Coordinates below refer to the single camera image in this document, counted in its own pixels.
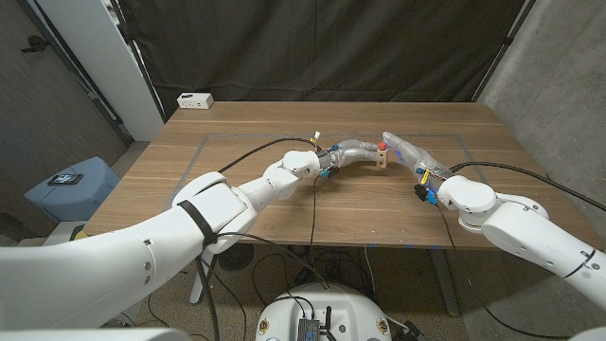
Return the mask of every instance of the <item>black strap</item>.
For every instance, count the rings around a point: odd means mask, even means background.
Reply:
[[[585,266],[585,264],[587,264],[587,262],[588,262],[588,261],[589,261],[589,260],[590,260],[590,259],[591,259],[591,258],[592,258],[594,255],[595,255],[595,253],[596,253],[596,249],[594,249],[594,252],[592,252],[592,253],[591,253],[591,255],[587,256],[587,259],[586,259],[584,262],[582,262],[582,263],[579,265],[579,267],[577,267],[575,270],[573,270],[573,272],[571,272],[570,274],[568,274],[568,275],[567,275],[565,278],[569,278],[569,277],[571,277],[571,276],[575,275],[575,273],[576,273],[578,270],[580,270],[580,269],[581,269],[583,266]]]
[[[205,217],[202,216],[202,213],[200,213],[196,206],[187,200],[184,200],[177,205],[184,209],[187,214],[189,214],[189,217],[191,217],[193,222],[198,225],[202,231],[202,234],[205,235],[205,241],[203,243],[204,246],[209,243],[217,243],[217,234],[212,231],[212,228],[210,228],[210,225],[206,221]]]

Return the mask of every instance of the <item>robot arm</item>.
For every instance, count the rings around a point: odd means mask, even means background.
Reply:
[[[434,204],[458,210],[463,228],[558,275],[606,310],[606,255],[550,222],[539,203],[454,176],[428,152],[391,133],[383,139],[419,179],[421,199],[435,196]]]
[[[0,247],[0,331],[99,327],[199,256],[204,228],[245,233],[259,212],[289,198],[303,177],[377,161],[373,148],[349,141],[327,152],[288,152],[261,178],[237,188],[221,174],[207,173],[187,184],[171,209],[140,224],[51,246]],[[238,239],[221,237],[208,249],[220,253]]]

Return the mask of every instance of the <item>gray wall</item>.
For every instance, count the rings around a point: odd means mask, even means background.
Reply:
[[[606,203],[606,2],[537,1],[479,101],[548,175]],[[606,239],[606,213],[572,200]]]

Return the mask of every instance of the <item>wooden block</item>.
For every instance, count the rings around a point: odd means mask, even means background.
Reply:
[[[377,151],[377,155],[381,157],[381,161],[377,161],[377,167],[386,168],[387,167],[387,150]]]

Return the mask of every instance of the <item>wooden table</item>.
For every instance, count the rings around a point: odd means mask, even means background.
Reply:
[[[421,146],[447,166],[492,161],[544,173],[484,104],[216,102],[209,110],[177,110],[84,231],[97,235],[142,222],[167,209],[176,192],[197,176],[275,138],[307,138],[316,130],[322,133],[319,144],[325,148],[350,138],[379,142],[381,133],[388,131]],[[301,142],[278,143],[224,175],[230,185],[238,186],[261,176],[285,152],[309,148]],[[391,154],[386,169],[358,163],[334,178],[318,180],[314,244],[451,247],[436,208],[417,198],[415,178],[395,161]],[[460,174],[488,182],[497,191],[538,201],[555,224],[595,248],[603,247],[596,231],[557,189],[509,170],[467,167]],[[305,179],[292,198],[263,210],[250,233],[279,243],[308,243],[312,181]],[[484,236],[461,228],[456,212],[447,216],[456,245],[494,249]]]

